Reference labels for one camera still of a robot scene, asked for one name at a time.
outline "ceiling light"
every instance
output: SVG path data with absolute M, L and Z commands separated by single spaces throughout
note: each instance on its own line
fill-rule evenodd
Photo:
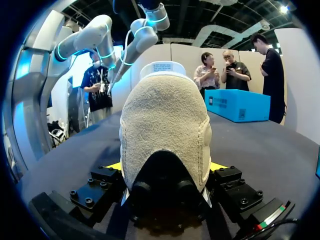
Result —
M 289 9 L 288 9 L 287 6 L 281 6 L 281 7 L 280 7 L 280 12 L 283 13 L 283 14 L 286 14 L 286 13 L 288 12 L 288 10 L 289 10 Z

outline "yellow pad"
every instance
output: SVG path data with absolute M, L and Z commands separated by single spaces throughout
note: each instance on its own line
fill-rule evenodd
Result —
M 114 168 L 117 170 L 121 170 L 121 164 L 120 164 L 120 162 L 118 162 L 118 163 L 110 165 L 110 166 L 104 166 L 104 168 Z M 210 166 L 211 171 L 214 172 L 215 170 L 218 170 L 220 168 L 226 169 L 227 166 L 222 166 L 217 163 L 211 162 L 211 166 Z

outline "man in black shirt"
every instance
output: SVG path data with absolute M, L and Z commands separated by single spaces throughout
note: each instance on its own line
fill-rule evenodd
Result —
M 223 52 L 225 67 L 222 71 L 221 82 L 226 83 L 225 89 L 249 91 L 250 72 L 243 62 L 235 61 L 231 50 Z
M 89 67 L 83 76 L 81 88 L 89 93 L 89 105 L 92 124 L 105 119 L 111 114 L 111 93 L 107 94 L 110 87 L 108 69 L 100 65 L 99 56 L 90 52 L 93 66 Z
M 254 47 L 265 60 L 260 65 L 264 76 L 263 94 L 271 97 L 269 120 L 280 124 L 285 114 L 285 76 L 279 53 L 269 46 L 267 39 L 258 33 L 251 36 Z

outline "black tabletop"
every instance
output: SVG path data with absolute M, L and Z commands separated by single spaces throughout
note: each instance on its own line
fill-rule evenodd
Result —
M 256 190 L 264 192 L 264 201 L 274 197 L 296 204 L 290 217 L 300 217 L 320 186 L 315 172 L 319 145 L 312 140 L 271 121 L 234 123 L 211 112 L 211 160 L 234 165 L 242 177 Z M 104 161 L 120 160 L 121 113 L 100 121 L 50 151 L 29 170 L 18 183 L 21 197 L 27 204 L 41 192 L 53 190 L 65 198 L 69 191 L 83 186 L 90 169 Z M 227 219 L 231 234 L 238 227 Z M 126 239 L 153 239 L 145 230 L 129 228 Z M 165 239 L 209 239 L 201 229 L 186 229 L 178 237 Z

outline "white robotic arm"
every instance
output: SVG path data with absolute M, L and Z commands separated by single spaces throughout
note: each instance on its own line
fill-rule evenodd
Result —
M 78 51 L 96 48 L 103 65 L 114 68 L 116 56 L 111 27 L 112 19 L 109 16 L 96 16 L 82 31 L 71 34 L 57 44 L 54 50 L 55 58 L 63 62 Z
M 125 50 L 117 61 L 111 37 L 112 20 L 107 15 L 96 16 L 82 31 L 73 33 L 59 42 L 54 50 L 55 58 L 63 62 L 78 51 L 96 48 L 101 62 L 110 69 L 109 94 L 114 83 L 121 79 L 137 58 L 158 42 L 157 31 L 166 30 L 170 26 L 168 14 L 162 3 L 155 9 L 139 6 L 143 9 L 146 19 L 140 18 L 132 22 L 126 37 Z M 130 32 L 134 35 L 134 40 L 127 46 Z

